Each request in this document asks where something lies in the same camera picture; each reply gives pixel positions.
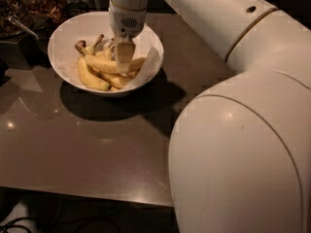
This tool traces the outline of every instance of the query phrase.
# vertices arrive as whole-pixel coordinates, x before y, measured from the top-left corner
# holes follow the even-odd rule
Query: table surface
[[[148,14],[163,42],[158,75],[113,99],[78,90],[52,68],[9,69],[0,86],[0,185],[172,206],[169,139],[197,94],[232,76],[178,16]]]

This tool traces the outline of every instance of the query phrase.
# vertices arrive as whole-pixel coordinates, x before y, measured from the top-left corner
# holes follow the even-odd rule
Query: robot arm
[[[191,101],[173,129],[180,232],[306,232],[309,29],[263,0],[165,1],[238,73]]]

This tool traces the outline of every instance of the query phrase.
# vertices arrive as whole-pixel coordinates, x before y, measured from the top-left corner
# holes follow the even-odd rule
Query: glass jar
[[[25,0],[29,12],[33,16],[49,17],[55,25],[64,22],[66,13],[66,0]]]
[[[0,0],[0,38],[16,36],[23,32],[9,21],[9,17],[15,17],[27,27],[33,24],[24,0]]]

